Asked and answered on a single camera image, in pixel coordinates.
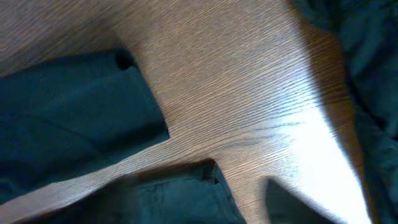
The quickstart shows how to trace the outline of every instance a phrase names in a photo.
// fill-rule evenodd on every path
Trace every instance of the wrinkled dark fabric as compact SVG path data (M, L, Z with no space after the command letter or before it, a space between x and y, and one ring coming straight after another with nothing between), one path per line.
M369 190L380 221L397 223L398 2L292 1L341 43Z
M266 207L272 224L333 223L308 207L274 179L269 179L267 182Z
M246 223L214 161L125 177L27 223Z
M0 78L0 204L168 138L125 50L50 60Z

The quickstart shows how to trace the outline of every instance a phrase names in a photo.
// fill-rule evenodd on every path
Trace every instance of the fabric piece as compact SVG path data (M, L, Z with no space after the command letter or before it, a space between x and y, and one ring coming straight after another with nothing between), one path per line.
M333 223L285 190L274 179L269 179L267 183L266 207L271 224Z
M293 0L343 47L366 180L381 223L398 220L398 2Z
M58 58L0 79L0 204L169 138L123 49Z
M27 223L246 223L214 161L125 177Z

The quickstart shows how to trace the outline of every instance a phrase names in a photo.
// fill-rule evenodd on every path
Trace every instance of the wooden surface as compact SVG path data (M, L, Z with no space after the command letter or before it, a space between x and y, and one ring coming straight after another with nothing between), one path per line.
M1 223L72 203L123 174L208 157L248 223L268 222L271 175L337 222L370 222L340 47L287 1L18 0L0 10L2 75L123 45L171 135L3 205Z

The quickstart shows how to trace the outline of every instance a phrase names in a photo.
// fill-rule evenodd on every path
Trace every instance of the brown wooden floor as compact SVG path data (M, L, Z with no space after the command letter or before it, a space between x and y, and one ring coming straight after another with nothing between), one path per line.
M171 135L5 204L1 223L71 203L123 174L208 157L248 223L268 222L270 175L338 222L369 223L339 45L287 1L18 0L0 10L4 74L124 45Z

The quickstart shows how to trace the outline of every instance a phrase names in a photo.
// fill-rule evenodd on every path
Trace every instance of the wood grain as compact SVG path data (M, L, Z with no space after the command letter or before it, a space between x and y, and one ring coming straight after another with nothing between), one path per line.
M0 10L2 75L125 46L172 137L3 205L1 223L65 206L124 174L208 157L248 223L268 222L271 175L336 222L370 222L340 46L287 1L19 0Z

